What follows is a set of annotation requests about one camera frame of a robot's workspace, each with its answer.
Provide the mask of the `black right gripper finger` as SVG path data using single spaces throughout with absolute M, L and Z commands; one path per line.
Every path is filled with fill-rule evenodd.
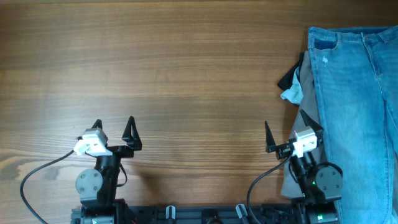
M 274 137 L 272 135 L 271 129 L 268 125 L 268 122 L 265 121 L 265 129 L 266 129 L 266 152 L 271 153 L 276 149 L 276 143 L 274 141 Z
M 314 121 L 311 117 L 309 117 L 309 115 L 304 110 L 300 110 L 300 114 L 302 116 L 304 124 L 313 129 L 317 137 L 317 143 L 323 144 L 324 129 L 316 121 Z

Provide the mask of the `light blue denim jeans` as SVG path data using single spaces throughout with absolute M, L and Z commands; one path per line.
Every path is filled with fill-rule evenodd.
M 327 159 L 343 171 L 342 223 L 393 223 L 397 27 L 308 30 Z

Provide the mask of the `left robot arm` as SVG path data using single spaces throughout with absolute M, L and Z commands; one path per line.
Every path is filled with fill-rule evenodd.
M 119 173 L 125 172 L 121 159 L 132 158 L 142 149 L 135 119 L 130 116 L 122 135 L 125 145 L 109 146 L 102 121 L 96 120 L 86 129 L 74 147 L 77 155 L 89 155 L 96 159 L 95 167 L 86 169 L 76 178 L 75 187 L 80 194 L 81 209 L 71 214 L 71 223 L 79 224 L 128 224 L 138 219 L 124 199 L 116 198 Z

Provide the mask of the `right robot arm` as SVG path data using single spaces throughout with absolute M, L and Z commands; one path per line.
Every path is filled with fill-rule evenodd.
M 312 153 L 323 146 L 323 128 L 300 110 L 305 127 L 293 138 L 277 145 L 266 123 L 266 151 L 287 159 L 288 170 L 302 196 L 287 208 L 263 208 L 263 216 L 275 223 L 339 223 L 335 202 L 342 197 L 343 171 L 331 162 L 317 162 Z

